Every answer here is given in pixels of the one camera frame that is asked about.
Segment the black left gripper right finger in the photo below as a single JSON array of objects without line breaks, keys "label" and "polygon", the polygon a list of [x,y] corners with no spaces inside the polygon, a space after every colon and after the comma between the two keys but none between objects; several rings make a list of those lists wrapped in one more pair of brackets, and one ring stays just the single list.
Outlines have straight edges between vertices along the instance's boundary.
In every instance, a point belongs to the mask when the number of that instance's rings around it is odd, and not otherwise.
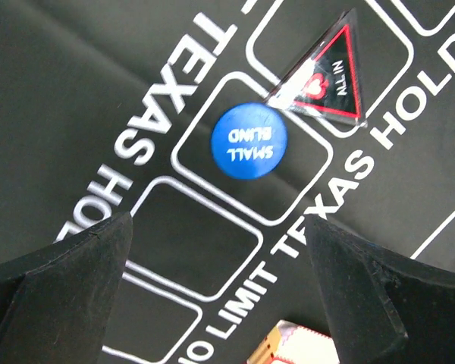
[{"label": "black left gripper right finger", "polygon": [[306,245],[342,363],[455,363],[455,273],[318,216]]}]

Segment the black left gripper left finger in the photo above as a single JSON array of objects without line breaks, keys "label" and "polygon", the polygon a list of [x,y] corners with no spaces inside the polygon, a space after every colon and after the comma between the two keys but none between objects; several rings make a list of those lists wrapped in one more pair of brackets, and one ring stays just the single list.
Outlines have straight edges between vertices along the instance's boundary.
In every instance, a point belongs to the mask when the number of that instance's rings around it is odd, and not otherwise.
[{"label": "black left gripper left finger", "polygon": [[0,363],[95,363],[133,236],[117,213],[0,264]]}]

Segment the blue small blind button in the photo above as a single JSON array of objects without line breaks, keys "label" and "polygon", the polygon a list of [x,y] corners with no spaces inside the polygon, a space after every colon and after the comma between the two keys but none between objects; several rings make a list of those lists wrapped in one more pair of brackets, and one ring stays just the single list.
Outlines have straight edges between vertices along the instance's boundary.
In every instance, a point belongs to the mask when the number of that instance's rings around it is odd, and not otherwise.
[{"label": "blue small blind button", "polygon": [[226,111],[211,136],[216,165],[229,177],[254,180],[272,172],[287,149],[282,117],[261,103],[244,103]]}]

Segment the black triangular all-in marker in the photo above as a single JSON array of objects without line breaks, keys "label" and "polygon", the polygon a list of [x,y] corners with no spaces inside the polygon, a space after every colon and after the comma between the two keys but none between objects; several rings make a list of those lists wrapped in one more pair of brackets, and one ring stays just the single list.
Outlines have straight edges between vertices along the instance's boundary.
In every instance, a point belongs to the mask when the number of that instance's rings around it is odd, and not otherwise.
[{"label": "black triangular all-in marker", "polygon": [[357,13],[352,8],[291,66],[265,104],[350,126],[364,125],[358,46]]}]

